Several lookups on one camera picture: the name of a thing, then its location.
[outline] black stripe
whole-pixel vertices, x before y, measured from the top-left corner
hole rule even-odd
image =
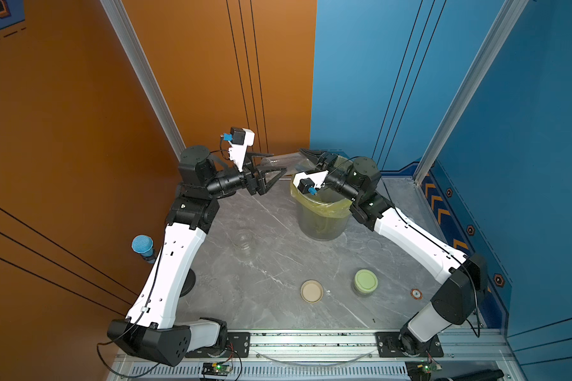
[[[69,288],[65,288],[64,286],[59,285],[59,284],[57,284],[57,283],[55,283],[55,282],[53,282],[53,281],[51,281],[51,280],[49,280],[49,279],[46,279],[45,277],[42,277],[42,276],[40,276],[40,275],[38,275],[38,274],[36,274],[36,273],[30,271],[30,270],[26,270],[26,269],[24,269],[23,267],[18,266],[18,265],[16,265],[16,264],[13,263],[13,262],[9,262],[9,261],[7,261],[7,260],[4,259],[4,258],[0,258],[0,260],[1,260],[2,262],[8,263],[8,264],[10,264],[11,266],[14,266],[14,267],[16,267],[16,268],[18,268],[18,269],[20,269],[20,270],[25,271],[25,272],[27,272],[28,274],[31,274],[31,275],[33,275],[33,276],[35,276],[35,277],[38,277],[38,278],[40,278],[40,279],[42,279],[42,280],[45,280],[46,282],[49,282],[49,283],[52,284],[52,285],[58,286],[59,288],[62,288],[62,289],[64,289],[64,290],[68,291],[68,292],[71,292],[72,294],[78,295],[78,296],[82,297],[83,299],[86,299],[86,300],[88,300],[88,301],[90,301],[90,302],[92,302],[92,303],[95,303],[95,304],[97,304],[97,305],[99,305],[99,306],[101,306],[101,307],[103,307],[103,308],[105,308],[105,309],[107,309],[107,310],[110,310],[110,311],[113,311],[114,313],[117,313],[117,314],[119,314],[119,315],[125,316],[124,313],[121,313],[121,312],[119,312],[119,311],[115,311],[115,310],[111,309],[110,307],[106,307],[104,304],[98,303],[98,302],[96,302],[96,301],[92,301],[91,299],[89,299],[89,298],[86,297],[86,296],[83,296],[83,295],[81,295],[81,294],[79,294],[79,293],[77,293],[77,292],[75,292],[75,291],[72,291],[72,290],[70,290]]]
[[[233,37],[233,50],[235,50],[235,62],[237,63],[237,73],[240,75],[240,86],[242,87],[244,112],[246,113],[246,122],[248,123],[248,129],[250,129],[250,120],[248,120],[248,109],[246,108],[246,97],[244,96],[244,84],[242,82],[242,73],[240,72],[240,61],[239,59],[237,59],[237,48],[235,47],[235,34],[233,34],[233,23],[231,22],[231,12],[229,11],[229,0],[224,0],[224,2],[227,3],[227,14],[229,15],[229,25],[231,25],[231,37]]]
[[[21,21],[17,21],[16,23],[13,23],[13,24],[9,24],[9,25],[7,25],[7,26],[3,26],[3,27],[0,28],[0,30],[6,29],[6,28],[8,28],[8,27],[11,27],[11,26],[13,26],[13,25],[22,23],[22,22],[24,22],[24,21],[25,21],[25,19],[23,19],[23,20],[21,20]]]
[[[426,51],[424,52],[424,57],[422,57],[422,59],[421,59],[421,64],[419,65],[419,69],[417,70],[417,74],[415,75],[415,80],[413,81],[413,85],[411,87],[411,92],[409,93],[409,97],[407,98],[407,102],[404,104],[404,109],[403,109],[403,113],[401,114],[401,118],[398,119],[397,129],[396,129],[396,131],[394,131],[394,136],[392,136],[392,142],[390,143],[390,148],[388,148],[388,153],[385,155],[384,163],[381,166],[382,169],[385,166],[386,161],[388,161],[388,155],[390,154],[390,151],[392,150],[392,145],[394,144],[394,139],[396,139],[396,137],[397,137],[398,127],[400,127],[400,123],[403,121],[404,111],[407,110],[407,106],[409,105],[409,100],[411,99],[411,95],[413,94],[413,89],[415,88],[415,84],[417,83],[417,78],[419,77],[421,67],[422,67],[422,65],[424,65],[424,60],[426,59],[428,49],[430,48],[430,44],[432,43],[432,38],[434,37],[434,33],[437,30],[437,26],[439,26],[440,17],[443,15],[443,9],[445,9],[445,4],[447,4],[447,0],[445,0],[445,2],[443,3],[443,7],[441,8],[440,13],[439,13],[439,18],[437,19],[437,23],[434,25],[434,30],[432,31],[432,35],[430,35],[430,41],[428,41],[428,46],[426,47]]]
[[[394,118],[396,118],[396,116],[397,116],[398,106],[400,106],[400,101],[403,98],[404,89],[405,89],[405,87],[407,87],[407,82],[409,81],[409,75],[411,75],[411,70],[413,68],[413,64],[415,63],[415,57],[417,57],[417,51],[419,50],[419,46],[421,45],[421,40],[424,38],[424,33],[426,32],[426,26],[428,25],[428,21],[430,20],[430,15],[432,15],[434,3],[436,3],[436,0],[432,0],[432,6],[430,7],[430,12],[428,12],[428,17],[426,18],[426,23],[424,24],[424,29],[421,30],[421,36],[419,36],[419,42],[417,43],[417,48],[415,49],[415,54],[413,55],[413,59],[411,60],[411,65],[409,66],[409,72],[407,73],[407,77],[404,80],[403,90],[401,91],[401,94],[398,97],[398,103],[397,103],[396,108],[394,109],[394,115],[392,115],[392,121],[390,121],[390,127],[388,128],[388,133],[385,134],[384,144],[381,147],[381,151],[379,152],[379,157],[377,157],[377,161],[381,160],[381,155],[384,153],[385,143],[388,141],[388,136],[390,136],[390,130],[392,129],[392,124],[394,123]]]
[[[572,358],[572,356],[569,357],[561,357],[561,358],[554,358],[552,360],[544,360],[544,361],[536,361],[534,363],[526,363],[526,364],[519,364],[520,366],[524,366],[524,365],[532,365],[532,364],[542,364],[542,363],[550,363],[552,361],[560,361],[560,360],[568,360]]]
[[[398,68],[397,78],[396,78],[396,80],[394,80],[394,87],[392,88],[392,94],[390,94],[390,100],[388,101],[388,107],[385,109],[384,121],[382,121],[382,123],[381,123],[381,128],[379,129],[379,134],[377,135],[377,141],[375,141],[375,148],[373,148],[373,155],[371,155],[372,158],[375,156],[375,150],[377,149],[377,144],[379,144],[379,138],[381,138],[381,132],[384,129],[385,118],[388,116],[388,110],[390,110],[390,103],[392,103],[392,97],[394,96],[394,91],[397,88],[398,77],[400,77],[400,72],[403,69],[404,57],[407,55],[407,50],[409,50],[409,43],[411,42],[411,37],[413,36],[413,31],[415,30],[415,24],[417,24],[417,18],[419,17],[419,10],[421,9],[421,4],[423,2],[424,2],[423,0],[421,0],[419,2],[419,8],[417,9],[417,14],[415,15],[415,21],[413,22],[413,26],[411,27],[411,34],[409,34],[409,41],[407,41],[407,47],[404,48],[404,54],[403,54],[403,59],[401,60],[401,66]]]
[[[546,325],[543,325],[543,326],[541,326],[541,327],[536,327],[536,328],[528,329],[527,331],[515,333],[514,335],[507,336],[507,338],[511,338],[511,337],[513,337],[513,336],[521,335],[521,334],[527,333],[527,332],[536,331],[537,329],[550,327],[551,325],[555,325],[555,324],[559,324],[559,323],[564,323],[564,322],[569,321],[569,320],[572,320],[572,317],[568,317],[567,319],[563,319],[563,320],[560,320],[560,321],[556,321],[555,323],[546,324]]]
[[[259,142],[259,152],[263,152],[263,149],[260,147],[259,120],[256,117],[256,104],[254,102],[254,90],[252,89],[252,74],[250,74],[250,59],[248,58],[248,44],[246,44],[246,32],[244,31],[244,17],[242,15],[242,3],[240,2],[240,0],[237,0],[237,4],[240,5],[240,19],[242,20],[242,34],[244,35],[244,49],[246,50],[246,63],[248,65],[248,79],[250,80],[250,93],[252,94],[252,110],[254,110],[254,122],[256,123],[256,136],[259,137],[257,140]]]
[[[552,342],[550,342],[550,343],[538,344],[538,345],[534,345],[534,346],[531,346],[531,347],[516,349],[516,350],[514,350],[513,352],[519,352],[519,351],[525,351],[526,349],[544,347],[545,345],[550,345],[550,344],[563,343],[564,341],[569,341],[569,340],[572,340],[572,337],[571,337],[571,338],[568,338],[568,339],[562,339],[562,340],[552,341]]]
[[[19,246],[30,250],[32,253],[34,253],[34,254],[36,254],[36,255],[38,255],[38,256],[40,256],[40,257],[46,259],[46,260],[49,261],[50,263],[53,263],[53,264],[55,264],[56,266],[61,267],[62,269],[68,271],[70,274],[76,275],[77,277],[81,278],[82,280],[84,280],[85,282],[87,282],[87,283],[89,283],[89,284],[94,285],[95,287],[99,288],[100,290],[105,291],[105,292],[107,292],[108,294],[111,294],[111,295],[114,296],[116,299],[120,299],[120,300],[122,300],[123,302],[127,303],[128,305],[131,304],[131,302],[128,302],[128,301],[126,301],[125,299],[122,299],[122,298],[118,297],[117,295],[111,293],[111,292],[108,291],[107,289],[96,285],[96,284],[93,283],[91,280],[88,280],[87,278],[84,278],[84,277],[78,275],[76,272],[71,271],[71,270],[69,270],[68,268],[65,268],[64,266],[61,266],[61,264],[59,264],[59,263],[53,261],[53,260],[50,259],[50,258],[47,258],[46,256],[40,254],[40,253],[37,252],[36,250],[33,250],[33,249],[29,248],[28,246],[24,245],[23,243],[21,243],[21,242],[15,240],[14,238],[11,238],[11,237],[7,236],[5,233],[0,232],[0,235],[3,236],[3,237],[5,237],[5,238],[7,238],[7,239],[9,239],[9,240],[11,240],[11,241],[13,241],[13,242],[15,242],[15,243],[18,244]]]
[[[99,269],[97,269],[96,267],[92,266],[90,263],[85,262],[82,258],[74,255],[74,253],[72,253],[70,250],[67,250],[66,248],[64,248],[63,246],[61,246],[60,244],[58,244],[57,242],[55,242],[54,240],[51,240],[49,237],[47,237],[46,235],[42,234],[41,232],[39,232],[38,230],[34,229],[33,227],[31,227],[30,225],[26,224],[25,222],[23,222],[22,220],[20,220],[19,218],[13,216],[11,213],[8,213],[6,210],[0,208],[0,211],[5,213],[6,215],[8,215],[9,217],[13,218],[15,221],[17,221],[18,223],[22,224],[23,226],[25,226],[26,228],[30,229],[31,231],[33,231],[34,233],[38,234],[40,237],[43,237],[45,240],[48,240],[49,242],[51,242],[52,244],[54,244],[55,246],[57,246],[58,248],[60,248],[61,250],[64,250],[65,252],[67,252],[68,254],[72,255],[74,258],[76,258],[77,260],[81,261],[82,263],[86,264],[87,266],[91,267],[93,270],[98,271],[101,275],[105,276],[106,278],[112,280],[114,283],[118,284],[119,286],[123,287],[125,290],[129,291],[130,293],[134,294],[134,295],[138,295],[137,293],[133,292],[132,290],[130,290],[129,288],[123,286],[121,283],[117,282],[115,279],[113,279],[112,277],[108,276],[106,273],[100,271]]]
[[[263,102],[263,86],[260,84],[259,48],[256,45],[256,30],[254,29],[254,12],[252,11],[252,0],[250,0],[250,13],[252,15],[252,32],[254,33],[254,49],[256,50],[256,68],[259,70],[260,107],[263,110],[263,126],[265,126],[265,144],[267,145],[267,153],[269,153],[269,137],[267,136],[267,122],[265,120],[265,103]]]

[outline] aluminum frame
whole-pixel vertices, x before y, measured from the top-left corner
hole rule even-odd
[[[186,146],[121,0],[100,0],[178,159]]]
[[[426,173],[439,156],[451,132],[473,98],[476,89],[494,62],[498,52],[502,49],[504,41],[511,33],[527,3],[528,0],[505,0],[504,4],[502,4],[502,8],[474,57],[473,63],[470,65],[464,80],[458,88],[458,92],[451,101],[443,120],[441,120],[426,148],[426,152],[424,152],[424,156],[421,157],[419,165],[415,173],[413,173],[413,180],[417,185],[421,185]]]

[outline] orange chevron stripe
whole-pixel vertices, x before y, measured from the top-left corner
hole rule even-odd
[[[435,201],[443,201],[443,199],[440,196],[432,196],[432,202],[430,204],[430,208],[432,210],[434,210],[434,202]]]
[[[438,215],[438,217],[437,217],[437,219],[439,220],[439,225],[440,225],[440,217],[441,217],[442,215],[451,216],[451,213],[449,212],[449,210],[445,210],[445,209],[439,208],[439,215]]]
[[[426,184],[426,198],[428,198],[428,188],[436,188],[436,185],[434,184]]]
[[[467,244],[465,244],[465,243],[462,242],[462,241],[458,241],[458,240],[455,240],[455,239],[454,239],[454,240],[453,240],[453,247],[454,247],[455,249],[457,249],[458,246],[461,246],[461,247],[465,248],[466,250],[468,250],[468,245],[467,245]]]

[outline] black mounting plate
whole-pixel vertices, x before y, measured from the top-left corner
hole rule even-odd
[[[233,344],[233,350],[241,357],[248,357],[248,352],[250,348],[250,332],[228,332],[227,333],[227,346]],[[224,354],[220,357],[210,355],[209,352],[198,349],[197,351],[187,352],[185,357],[187,358],[228,358],[230,355],[229,351],[225,350]]]
[[[398,337],[400,332],[375,332],[375,340],[377,342],[377,350],[379,351],[380,357],[409,357],[416,358],[407,355],[400,350]],[[443,357],[443,347],[440,345],[439,337],[434,335],[430,340],[430,349],[428,350],[430,356],[432,357]],[[419,355],[420,358],[426,358],[426,355]]]

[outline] green jar lid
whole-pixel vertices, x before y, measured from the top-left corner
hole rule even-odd
[[[359,270],[354,276],[354,285],[360,293],[372,293],[377,288],[377,284],[377,276],[371,270]]]

